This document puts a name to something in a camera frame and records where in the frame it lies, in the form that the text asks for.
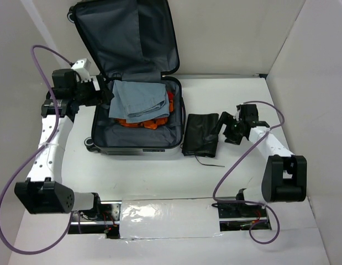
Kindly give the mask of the black garment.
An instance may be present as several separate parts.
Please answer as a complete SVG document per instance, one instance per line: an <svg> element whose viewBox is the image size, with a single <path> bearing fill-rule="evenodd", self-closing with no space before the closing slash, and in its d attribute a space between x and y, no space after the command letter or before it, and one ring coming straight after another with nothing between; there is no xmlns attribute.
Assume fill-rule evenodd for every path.
<svg viewBox="0 0 342 265"><path fill-rule="evenodd" d="M185 138L182 145L184 156L215 158L218 134L212 134L219 119L219 114L189 114Z"/></svg>

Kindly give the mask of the light blue denim jeans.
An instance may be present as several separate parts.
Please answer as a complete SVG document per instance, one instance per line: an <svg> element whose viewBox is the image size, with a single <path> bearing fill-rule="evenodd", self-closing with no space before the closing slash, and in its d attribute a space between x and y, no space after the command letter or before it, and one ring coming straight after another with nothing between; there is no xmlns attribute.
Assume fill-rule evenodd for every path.
<svg viewBox="0 0 342 265"><path fill-rule="evenodd" d="M112 93L114 98L109 107L110 118L141 123L170 115L165 84L114 81Z"/></svg>

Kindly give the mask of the grey-lined suitcase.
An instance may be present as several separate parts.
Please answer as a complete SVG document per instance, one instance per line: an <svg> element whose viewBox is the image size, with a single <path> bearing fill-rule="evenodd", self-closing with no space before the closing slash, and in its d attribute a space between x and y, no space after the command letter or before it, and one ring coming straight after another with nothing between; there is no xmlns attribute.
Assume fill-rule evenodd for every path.
<svg viewBox="0 0 342 265"><path fill-rule="evenodd" d="M107 86L115 81L162 83L173 94L174 110L157 129L127 128L96 107L93 149L107 155L175 152L185 130L182 86L173 74L180 58L167 1L80 1L70 8L75 27Z"/></svg>

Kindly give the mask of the orange patterned towel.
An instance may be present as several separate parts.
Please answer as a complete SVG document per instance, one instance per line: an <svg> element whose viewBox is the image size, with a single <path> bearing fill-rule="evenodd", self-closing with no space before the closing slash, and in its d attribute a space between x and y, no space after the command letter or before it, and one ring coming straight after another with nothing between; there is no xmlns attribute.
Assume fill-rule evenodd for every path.
<svg viewBox="0 0 342 265"><path fill-rule="evenodd" d="M164 117L143 121L141 123L127 123L125 119L114 118L118 124L127 128L146 128L151 130L156 130L159 126L165 125L168 122L168 119L168 117Z"/></svg>

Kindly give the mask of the red cloth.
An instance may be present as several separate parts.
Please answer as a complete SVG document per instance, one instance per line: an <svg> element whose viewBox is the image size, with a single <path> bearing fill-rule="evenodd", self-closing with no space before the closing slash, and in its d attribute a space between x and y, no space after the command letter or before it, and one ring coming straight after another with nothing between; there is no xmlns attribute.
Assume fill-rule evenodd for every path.
<svg viewBox="0 0 342 265"><path fill-rule="evenodd" d="M167 96L168 96L169 102L172 103L174 95L171 92L167 92Z"/></svg>

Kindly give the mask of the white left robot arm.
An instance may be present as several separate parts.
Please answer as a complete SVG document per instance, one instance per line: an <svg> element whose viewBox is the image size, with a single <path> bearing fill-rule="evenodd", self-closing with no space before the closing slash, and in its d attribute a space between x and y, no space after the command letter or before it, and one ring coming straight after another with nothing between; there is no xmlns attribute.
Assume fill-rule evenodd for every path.
<svg viewBox="0 0 342 265"><path fill-rule="evenodd" d="M31 214L82 211L90 220L103 214L99 195L79 193L62 183L66 143L80 106L108 103L113 94L102 75L86 77L81 71L59 69L52 73L54 86L41 106L42 131L38 154L24 182L14 193Z"/></svg>

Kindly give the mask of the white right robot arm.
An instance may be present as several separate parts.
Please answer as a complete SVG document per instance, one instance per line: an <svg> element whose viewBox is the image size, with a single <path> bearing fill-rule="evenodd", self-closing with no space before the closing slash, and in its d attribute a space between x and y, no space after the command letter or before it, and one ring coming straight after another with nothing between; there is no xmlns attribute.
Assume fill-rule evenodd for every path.
<svg viewBox="0 0 342 265"><path fill-rule="evenodd" d="M254 210L254 204L265 206L276 202L302 202L307 196L307 160L295 155L272 133L275 126L269 126L259 119L257 101L237 105L237 113L231 115L222 112L213 135L222 132L225 141L239 145L243 138L252 146L232 165L229 173L254 149L266 160L264 175L260 186L243 188L235 199L219 199L220 203L235 203L235 210L240 216L248 216Z"/></svg>

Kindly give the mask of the white taped cover sheet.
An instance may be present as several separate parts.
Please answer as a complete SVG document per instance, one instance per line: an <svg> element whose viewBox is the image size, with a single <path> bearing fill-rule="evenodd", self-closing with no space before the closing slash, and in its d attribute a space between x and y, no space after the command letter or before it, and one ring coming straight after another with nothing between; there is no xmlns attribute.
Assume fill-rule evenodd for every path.
<svg viewBox="0 0 342 265"><path fill-rule="evenodd" d="M221 235L218 210L211 199L124 200L121 238L191 239Z"/></svg>

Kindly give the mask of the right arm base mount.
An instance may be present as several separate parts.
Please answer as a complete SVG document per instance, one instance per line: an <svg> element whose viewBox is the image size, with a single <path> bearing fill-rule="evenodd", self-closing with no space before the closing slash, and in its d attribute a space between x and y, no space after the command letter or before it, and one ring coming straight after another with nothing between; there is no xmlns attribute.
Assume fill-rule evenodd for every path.
<svg viewBox="0 0 342 265"><path fill-rule="evenodd" d="M212 207L218 211L221 232L248 231L253 224L257 224L253 230L271 229L267 212L260 206L213 203Z"/></svg>

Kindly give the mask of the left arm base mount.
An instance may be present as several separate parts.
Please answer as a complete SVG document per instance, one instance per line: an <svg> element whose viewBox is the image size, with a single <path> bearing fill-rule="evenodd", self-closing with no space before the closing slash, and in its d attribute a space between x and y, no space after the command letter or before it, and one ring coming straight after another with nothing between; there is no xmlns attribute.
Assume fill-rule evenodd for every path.
<svg viewBox="0 0 342 265"><path fill-rule="evenodd" d="M120 239L121 201L102 201L98 213L73 214L69 235L100 235L106 239Z"/></svg>

